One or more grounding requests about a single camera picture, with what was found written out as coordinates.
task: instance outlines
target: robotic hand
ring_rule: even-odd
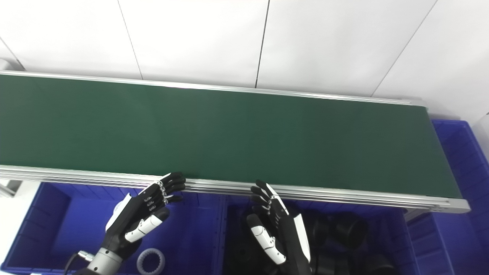
[[[113,275],[122,261],[129,258],[140,246],[141,238],[159,226],[170,215],[165,206],[179,202],[181,196],[170,195],[185,189],[185,178],[180,172],[165,175],[137,196],[130,194],[115,207],[106,225],[106,234],[98,253],[78,255],[90,261],[87,268],[75,275]]]
[[[251,187],[251,199],[260,205],[246,218],[251,232],[270,259],[284,274],[310,275],[311,254],[302,215],[285,207],[280,196],[266,182],[256,181]],[[271,224],[266,228],[259,216],[268,216]]]

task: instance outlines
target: white plastic ring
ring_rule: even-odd
[[[149,254],[152,253],[158,255],[159,264],[154,271],[147,272],[143,269],[143,261],[144,258],[146,258]],[[141,275],[158,275],[163,271],[163,268],[165,268],[165,256],[163,255],[163,253],[161,253],[161,251],[159,251],[156,248],[148,248],[145,251],[143,251],[141,255],[139,255],[139,257],[137,258],[136,266],[137,266],[137,270],[139,271],[139,273],[141,273]]]

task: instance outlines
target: blue crate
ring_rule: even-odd
[[[404,221],[404,211],[401,208],[369,206],[356,204],[324,203],[312,201],[287,201],[285,204],[294,204],[304,215],[310,210],[333,214],[336,212],[351,211],[367,220],[369,223],[369,234],[366,242],[355,252],[358,266],[361,268],[362,260],[366,254],[381,253],[388,257],[400,275],[419,275],[414,251],[407,225]],[[245,235],[249,233],[245,217],[250,212],[250,207],[255,203],[248,197],[227,197],[227,226],[226,242],[222,248],[232,249],[233,243],[238,239],[249,240]],[[346,250],[328,239],[325,247],[335,248],[336,252],[342,253]]]
[[[14,274],[59,275],[79,250],[100,248],[105,224],[117,202],[133,188],[43,183],[24,219],[1,269]],[[185,201],[168,205],[170,217],[143,238],[138,251],[121,266],[120,274],[137,275],[136,260],[147,248],[166,258],[164,274],[220,274],[219,241],[224,196],[185,193]],[[74,270],[87,264],[75,261]]]
[[[421,274],[489,271],[489,165],[465,121],[433,120],[467,214],[429,213],[408,223]]]

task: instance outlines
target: aluminum frame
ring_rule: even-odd
[[[0,165],[0,178],[22,181],[30,180],[53,183],[142,188],[154,181],[158,181],[161,177],[162,176],[156,175]],[[249,188],[254,185],[254,183],[187,179],[186,185],[187,188],[185,191],[187,192],[247,196],[250,194]],[[464,199],[323,187],[292,185],[272,186],[284,199],[394,206],[447,213],[465,213],[470,211],[470,207]]]
[[[27,71],[14,71],[14,70],[0,70],[0,75],[99,81],[99,82],[124,83],[124,84],[135,84],[135,85],[146,85],[146,86],[160,86],[160,87],[179,88],[179,89],[262,93],[262,94],[310,97],[310,98],[321,98],[321,99],[332,99],[332,100],[422,106],[426,108],[426,105],[423,101],[414,100],[414,99],[374,98],[374,97],[337,95],[337,94],[326,94],[326,93],[315,93],[315,92],[293,92],[293,91],[280,91],[280,90],[269,90],[269,89],[258,89],[258,88],[243,88],[243,87],[191,84],[191,83],[166,82],[166,81],[141,80],[141,79],[125,79],[125,78],[112,78],[112,77],[53,74],[53,73],[27,72]]]

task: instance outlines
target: black cable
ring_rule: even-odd
[[[66,262],[65,271],[63,272],[63,275],[67,275],[68,269],[69,269],[69,267],[71,266],[71,263],[73,262],[73,260],[76,257],[78,257],[78,252],[75,252],[73,255],[71,255],[71,257],[69,258],[68,262]]]

